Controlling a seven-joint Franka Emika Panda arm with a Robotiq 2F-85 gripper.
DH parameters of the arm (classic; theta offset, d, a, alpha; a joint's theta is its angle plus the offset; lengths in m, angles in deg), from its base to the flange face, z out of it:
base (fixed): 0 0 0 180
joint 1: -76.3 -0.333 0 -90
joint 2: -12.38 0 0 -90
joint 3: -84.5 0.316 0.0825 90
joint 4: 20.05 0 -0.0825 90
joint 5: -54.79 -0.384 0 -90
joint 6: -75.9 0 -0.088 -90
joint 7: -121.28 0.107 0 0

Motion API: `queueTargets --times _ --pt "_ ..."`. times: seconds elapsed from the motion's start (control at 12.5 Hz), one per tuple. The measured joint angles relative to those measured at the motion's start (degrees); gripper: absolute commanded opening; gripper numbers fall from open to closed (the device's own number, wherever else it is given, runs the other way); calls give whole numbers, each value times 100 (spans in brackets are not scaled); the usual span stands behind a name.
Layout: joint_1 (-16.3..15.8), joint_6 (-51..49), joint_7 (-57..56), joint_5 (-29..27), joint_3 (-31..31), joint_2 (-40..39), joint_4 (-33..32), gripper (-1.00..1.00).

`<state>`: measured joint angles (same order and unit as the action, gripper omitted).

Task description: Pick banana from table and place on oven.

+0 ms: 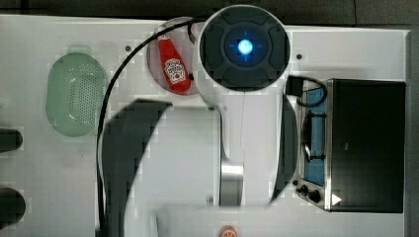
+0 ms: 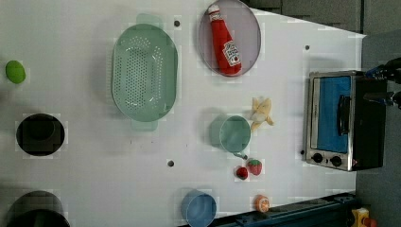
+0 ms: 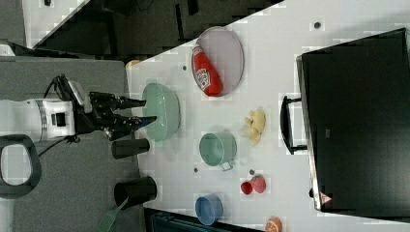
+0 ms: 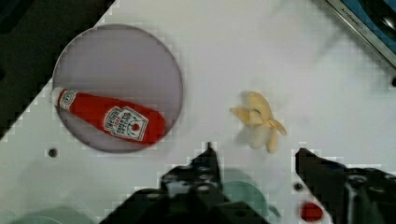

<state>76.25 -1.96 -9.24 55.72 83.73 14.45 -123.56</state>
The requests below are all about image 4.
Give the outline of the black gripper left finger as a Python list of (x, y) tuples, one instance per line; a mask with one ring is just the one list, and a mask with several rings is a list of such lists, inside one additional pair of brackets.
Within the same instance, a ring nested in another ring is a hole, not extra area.
[(213, 147), (164, 174), (157, 189), (141, 189), (100, 224), (270, 224), (224, 193)]

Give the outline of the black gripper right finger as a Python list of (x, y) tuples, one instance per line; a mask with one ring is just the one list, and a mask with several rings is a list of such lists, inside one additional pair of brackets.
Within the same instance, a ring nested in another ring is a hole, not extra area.
[(333, 224), (396, 224), (394, 175), (375, 168), (348, 168), (306, 148), (295, 154), (295, 171)]

